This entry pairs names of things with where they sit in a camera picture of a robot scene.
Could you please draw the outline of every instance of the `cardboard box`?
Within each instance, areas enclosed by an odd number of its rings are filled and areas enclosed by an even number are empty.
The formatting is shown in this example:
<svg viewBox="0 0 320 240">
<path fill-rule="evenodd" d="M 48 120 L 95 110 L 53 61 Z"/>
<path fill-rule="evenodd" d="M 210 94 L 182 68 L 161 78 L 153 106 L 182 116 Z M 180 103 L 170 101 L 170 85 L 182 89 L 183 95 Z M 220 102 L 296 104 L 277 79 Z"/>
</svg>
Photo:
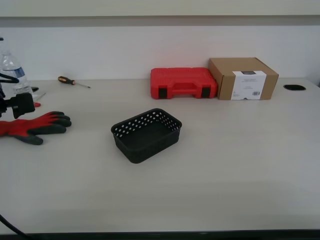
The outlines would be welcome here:
<svg viewBox="0 0 320 240">
<path fill-rule="evenodd" d="M 256 57 L 210 58 L 220 100 L 270 99 L 279 75 Z"/>
</svg>

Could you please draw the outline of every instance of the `red toolbox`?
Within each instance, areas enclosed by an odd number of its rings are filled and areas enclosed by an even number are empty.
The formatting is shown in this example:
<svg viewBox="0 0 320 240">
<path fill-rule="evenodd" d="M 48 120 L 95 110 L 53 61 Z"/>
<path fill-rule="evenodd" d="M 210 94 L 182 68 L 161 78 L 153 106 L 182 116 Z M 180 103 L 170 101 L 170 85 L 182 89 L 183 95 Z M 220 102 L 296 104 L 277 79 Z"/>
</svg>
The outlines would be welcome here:
<svg viewBox="0 0 320 240">
<path fill-rule="evenodd" d="M 151 96 L 172 99 L 174 95 L 214 98 L 217 82 L 205 67 L 154 68 L 151 70 Z"/>
</svg>

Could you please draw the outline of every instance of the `water bottle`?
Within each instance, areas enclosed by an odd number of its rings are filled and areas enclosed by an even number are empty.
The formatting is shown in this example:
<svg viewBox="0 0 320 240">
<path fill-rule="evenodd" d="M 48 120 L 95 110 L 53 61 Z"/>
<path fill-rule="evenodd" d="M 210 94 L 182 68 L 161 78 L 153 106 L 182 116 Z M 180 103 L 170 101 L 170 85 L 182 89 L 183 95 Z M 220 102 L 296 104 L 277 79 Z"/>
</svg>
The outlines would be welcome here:
<svg viewBox="0 0 320 240">
<path fill-rule="evenodd" d="M 33 94 L 32 88 L 18 59 L 13 56 L 8 49 L 4 49 L 3 38 L 0 37 L 0 45 L 1 44 L 2 58 L 0 61 L 0 71 L 5 75 L 19 79 L 19 83 L 13 86 L 14 94 Z"/>
</svg>

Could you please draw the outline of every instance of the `black basket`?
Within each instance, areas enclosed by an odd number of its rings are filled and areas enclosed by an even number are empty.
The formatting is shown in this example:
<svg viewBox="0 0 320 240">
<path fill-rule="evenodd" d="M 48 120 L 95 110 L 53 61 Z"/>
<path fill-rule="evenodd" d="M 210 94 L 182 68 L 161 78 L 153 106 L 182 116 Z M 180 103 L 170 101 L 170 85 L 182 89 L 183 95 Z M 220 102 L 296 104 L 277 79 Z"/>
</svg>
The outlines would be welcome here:
<svg viewBox="0 0 320 240">
<path fill-rule="evenodd" d="M 155 108 L 111 128 L 115 145 L 134 164 L 139 164 L 179 140 L 182 123 Z"/>
</svg>

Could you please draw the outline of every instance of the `red glove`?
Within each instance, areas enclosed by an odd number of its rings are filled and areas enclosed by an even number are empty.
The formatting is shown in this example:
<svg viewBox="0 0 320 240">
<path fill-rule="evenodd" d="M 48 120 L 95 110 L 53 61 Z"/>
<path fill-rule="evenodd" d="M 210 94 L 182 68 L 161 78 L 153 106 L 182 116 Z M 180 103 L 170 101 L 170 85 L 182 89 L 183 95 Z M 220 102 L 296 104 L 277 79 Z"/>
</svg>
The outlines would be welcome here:
<svg viewBox="0 0 320 240">
<path fill-rule="evenodd" d="M 0 121 L 0 137 L 10 136 L 27 144 L 41 145 L 44 141 L 36 135 L 63 134 L 70 126 L 70 117 L 52 111 L 33 120 Z"/>
</svg>

